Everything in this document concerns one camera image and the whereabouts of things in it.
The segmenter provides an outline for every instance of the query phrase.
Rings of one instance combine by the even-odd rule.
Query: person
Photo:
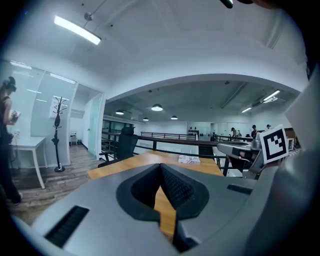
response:
[[[252,125],[252,129],[253,129],[253,131],[251,132],[251,137],[255,139],[257,136],[257,127],[255,124]]]
[[[15,187],[10,173],[10,143],[13,136],[7,130],[7,125],[14,125],[18,119],[14,112],[10,116],[12,101],[9,96],[16,90],[16,80],[12,76],[4,80],[0,87],[0,184],[6,197],[18,205],[23,195]]]
[[[231,128],[231,132],[233,132],[232,137],[239,137],[239,132],[234,127]]]
[[[270,124],[267,124],[267,125],[266,125],[266,129],[265,129],[264,131],[265,131],[265,132],[269,131],[270,127],[271,127]]]

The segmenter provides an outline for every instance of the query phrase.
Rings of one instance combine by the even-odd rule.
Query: black slot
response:
[[[229,184],[226,188],[228,190],[236,191],[236,192],[247,194],[247,195],[250,195],[252,192],[252,188],[248,188],[248,187],[240,186],[240,185],[235,185],[235,184]]]
[[[79,226],[89,212],[89,209],[80,206],[73,207],[45,236],[54,245],[62,248],[69,237]]]

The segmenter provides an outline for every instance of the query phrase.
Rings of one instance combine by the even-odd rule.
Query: glass door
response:
[[[94,157],[97,157],[98,124],[101,98],[101,93],[93,98],[90,111],[90,123],[88,129],[88,152]]]

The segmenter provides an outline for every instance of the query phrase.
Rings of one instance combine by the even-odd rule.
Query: wooden desk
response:
[[[188,168],[198,172],[222,176],[219,167],[216,165],[213,159],[200,158],[201,164],[186,164],[178,163],[178,158],[178,154],[148,151],[111,165],[90,170],[88,175],[90,179],[94,180],[103,176],[123,172],[134,167],[164,163],[174,164],[176,166]],[[173,236],[175,232],[176,211],[171,206],[161,187],[155,195],[154,209],[160,212],[160,230],[167,235]]]

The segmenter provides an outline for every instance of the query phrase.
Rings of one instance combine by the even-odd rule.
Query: woman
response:
[[[12,101],[9,95],[16,90],[16,80],[12,76],[4,80],[0,87],[0,184],[6,197],[18,205],[22,200],[22,193],[18,192],[11,178],[9,159],[13,137],[7,131],[7,125],[14,125],[18,119],[16,114],[10,116]]]

